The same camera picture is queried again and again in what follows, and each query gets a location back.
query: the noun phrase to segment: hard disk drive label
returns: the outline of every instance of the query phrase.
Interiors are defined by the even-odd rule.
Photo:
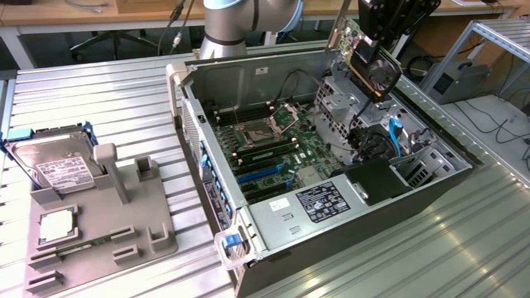
[[[348,203],[330,181],[298,192],[296,198],[314,223],[349,210]]]
[[[41,163],[35,165],[35,168],[54,189],[63,189],[93,182],[90,170],[80,156]]]

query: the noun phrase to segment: hard drive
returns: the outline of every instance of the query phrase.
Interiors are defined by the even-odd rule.
[[[104,169],[93,160],[96,145],[89,124],[55,129],[11,129],[2,150],[31,179],[37,189],[66,194],[93,187]]]

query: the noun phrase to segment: motherboard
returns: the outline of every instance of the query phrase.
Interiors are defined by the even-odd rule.
[[[216,116],[217,123],[228,123],[214,127],[214,135],[250,204],[326,179],[341,167],[314,131],[308,106],[284,103]]]

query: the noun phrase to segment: office chair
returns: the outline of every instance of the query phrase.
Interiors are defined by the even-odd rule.
[[[144,29],[140,29],[140,37],[137,37],[132,34],[128,34],[126,32],[129,32],[129,31],[132,31],[132,30],[109,30],[109,31],[105,31],[102,34],[98,34],[97,31],[92,31],[90,32],[92,38],[89,38],[80,44],[69,47],[71,59],[74,59],[77,61],[82,61],[84,56],[78,51],[82,50],[84,48],[88,48],[90,45],[94,45],[96,43],[102,42],[104,40],[108,40],[108,39],[112,39],[112,46],[113,46],[113,50],[114,50],[114,60],[118,59],[120,39],[130,40],[132,42],[136,42],[141,45],[146,45],[148,47],[156,49],[156,43],[153,43],[142,38],[146,35]]]

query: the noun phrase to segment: fan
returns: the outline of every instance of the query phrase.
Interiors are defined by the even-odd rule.
[[[393,87],[396,75],[393,66],[387,60],[377,59],[368,66],[367,79],[369,86],[380,93]]]

